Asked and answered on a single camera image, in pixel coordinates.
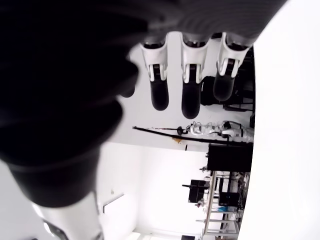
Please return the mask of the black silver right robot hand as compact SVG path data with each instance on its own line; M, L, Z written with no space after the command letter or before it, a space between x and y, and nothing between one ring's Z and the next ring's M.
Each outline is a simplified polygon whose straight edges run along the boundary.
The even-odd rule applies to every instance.
M233 91L246 53L283 0L3 0L0 158L48 232L101 240L96 177L102 144L134 93L141 45L153 106L164 110L166 36L181 33L182 113L200 108L211 37L220 38L213 92Z

